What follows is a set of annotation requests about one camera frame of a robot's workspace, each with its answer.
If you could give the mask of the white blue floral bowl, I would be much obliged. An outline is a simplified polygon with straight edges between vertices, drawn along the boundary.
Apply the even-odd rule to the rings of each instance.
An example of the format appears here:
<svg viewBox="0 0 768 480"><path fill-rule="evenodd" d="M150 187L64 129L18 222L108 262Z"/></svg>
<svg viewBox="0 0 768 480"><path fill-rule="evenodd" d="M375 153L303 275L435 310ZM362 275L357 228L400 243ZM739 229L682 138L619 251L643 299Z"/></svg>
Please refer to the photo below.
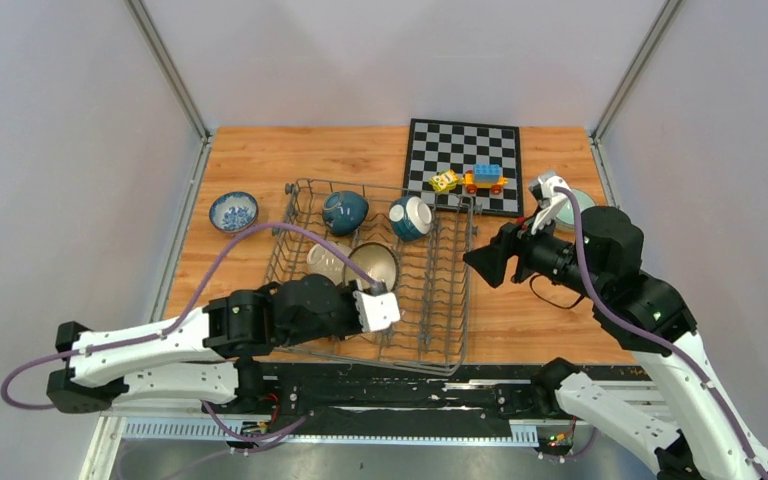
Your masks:
<svg viewBox="0 0 768 480"><path fill-rule="evenodd" d="M252 226L258 218L259 205L244 191L231 191L217 197L208 211L211 225L219 232L236 234Z"/></svg>

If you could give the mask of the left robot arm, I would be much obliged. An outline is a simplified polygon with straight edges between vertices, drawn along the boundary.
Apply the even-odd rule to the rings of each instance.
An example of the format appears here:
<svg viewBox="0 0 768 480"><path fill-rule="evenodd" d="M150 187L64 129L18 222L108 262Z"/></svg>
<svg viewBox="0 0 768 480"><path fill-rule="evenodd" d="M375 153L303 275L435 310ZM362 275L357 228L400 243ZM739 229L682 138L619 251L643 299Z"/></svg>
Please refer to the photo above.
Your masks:
<svg viewBox="0 0 768 480"><path fill-rule="evenodd" d="M357 281L336 285L311 274L255 290L237 290L167 320L97 332L62 324L56 348L72 351L65 367L52 372L46 394L67 414L106 410L116 402L161 396L231 404L243 413L266 400L256 357L278 347L367 331L370 291Z"/></svg>

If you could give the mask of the dark patterned bowl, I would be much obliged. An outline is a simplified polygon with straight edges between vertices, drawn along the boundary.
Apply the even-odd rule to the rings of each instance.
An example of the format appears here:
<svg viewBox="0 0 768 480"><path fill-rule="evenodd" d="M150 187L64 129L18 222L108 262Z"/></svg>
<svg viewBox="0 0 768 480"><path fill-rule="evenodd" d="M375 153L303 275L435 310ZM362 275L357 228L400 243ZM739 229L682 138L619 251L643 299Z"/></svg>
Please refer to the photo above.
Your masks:
<svg viewBox="0 0 768 480"><path fill-rule="evenodd" d="M354 248L348 258L371 278L383 282L388 291L395 289L400 267L388 246L377 242L363 243Z"/></svg>

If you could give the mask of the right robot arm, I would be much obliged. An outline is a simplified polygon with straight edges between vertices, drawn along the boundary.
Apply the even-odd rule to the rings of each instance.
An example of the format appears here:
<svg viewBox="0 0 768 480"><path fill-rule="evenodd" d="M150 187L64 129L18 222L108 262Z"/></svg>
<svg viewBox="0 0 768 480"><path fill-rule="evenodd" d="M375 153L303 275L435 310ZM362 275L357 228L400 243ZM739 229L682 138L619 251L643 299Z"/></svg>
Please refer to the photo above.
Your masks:
<svg viewBox="0 0 768 480"><path fill-rule="evenodd" d="M531 379L531 403L544 417L581 419L632 452L659 479L768 479L768 449L735 412L681 294L642 267L643 232L621 210L591 207L576 239L533 219L503 225L463 259L490 286L541 275L592 301L600 326L656 384L672 419L660 421L607 393L579 367L556 358Z"/></svg>

